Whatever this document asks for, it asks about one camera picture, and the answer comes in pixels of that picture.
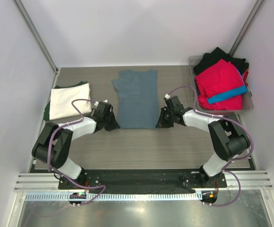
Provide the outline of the grey blue t shirt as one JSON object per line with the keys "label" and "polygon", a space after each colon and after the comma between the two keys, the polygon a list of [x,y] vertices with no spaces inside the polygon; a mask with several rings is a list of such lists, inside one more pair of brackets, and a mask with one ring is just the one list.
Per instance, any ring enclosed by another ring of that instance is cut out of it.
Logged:
{"label": "grey blue t shirt", "polygon": [[112,80],[118,96],[117,122],[121,129],[156,129],[159,119],[157,70],[122,70]]}

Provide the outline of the white t shirt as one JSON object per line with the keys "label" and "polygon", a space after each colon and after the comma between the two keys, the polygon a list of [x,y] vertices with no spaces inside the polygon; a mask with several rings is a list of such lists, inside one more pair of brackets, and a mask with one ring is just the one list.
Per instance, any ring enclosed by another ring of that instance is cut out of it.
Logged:
{"label": "white t shirt", "polygon": [[89,83],[72,88],[52,89],[50,95],[50,120],[90,113]]}

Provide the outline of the dark green t shirt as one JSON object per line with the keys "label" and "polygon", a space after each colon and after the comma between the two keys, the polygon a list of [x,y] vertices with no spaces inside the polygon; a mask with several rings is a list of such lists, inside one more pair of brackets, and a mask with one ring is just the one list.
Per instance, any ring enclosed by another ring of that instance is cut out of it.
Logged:
{"label": "dark green t shirt", "polygon": [[[72,88],[72,87],[78,87],[84,84],[87,84],[87,81],[81,81],[75,85],[69,86],[69,87],[61,87],[61,86],[55,86],[54,89],[63,89],[63,88]],[[49,121],[50,120],[50,100],[48,101],[45,109],[44,109],[44,114],[43,114],[43,120],[44,121]]]}

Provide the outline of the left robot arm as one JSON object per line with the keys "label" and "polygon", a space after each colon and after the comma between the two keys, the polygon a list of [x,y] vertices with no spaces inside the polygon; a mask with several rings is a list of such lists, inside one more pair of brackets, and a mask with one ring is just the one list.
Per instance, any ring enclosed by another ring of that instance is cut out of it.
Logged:
{"label": "left robot arm", "polygon": [[100,101],[90,114],[64,124],[47,122],[32,149],[33,158],[46,163],[48,169],[70,179],[70,184],[80,189],[86,185],[85,170],[69,158],[71,142],[102,129],[113,131],[120,126],[115,119],[113,106]]}

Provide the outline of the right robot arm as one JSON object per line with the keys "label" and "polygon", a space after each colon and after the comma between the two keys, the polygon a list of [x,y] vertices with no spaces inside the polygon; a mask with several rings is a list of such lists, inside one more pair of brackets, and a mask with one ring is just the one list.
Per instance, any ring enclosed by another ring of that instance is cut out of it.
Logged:
{"label": "right robot arm", "polygon": [[157,128],[171,128],[174,124],[193,127],[209,133],[213,155],[199,168],[201,186],[215,185],[221,172],[234,158],[251,147],[251,140],[240,123],[232,117],[202,113],[191,107],[184,108],[177,96],[164,97]]}

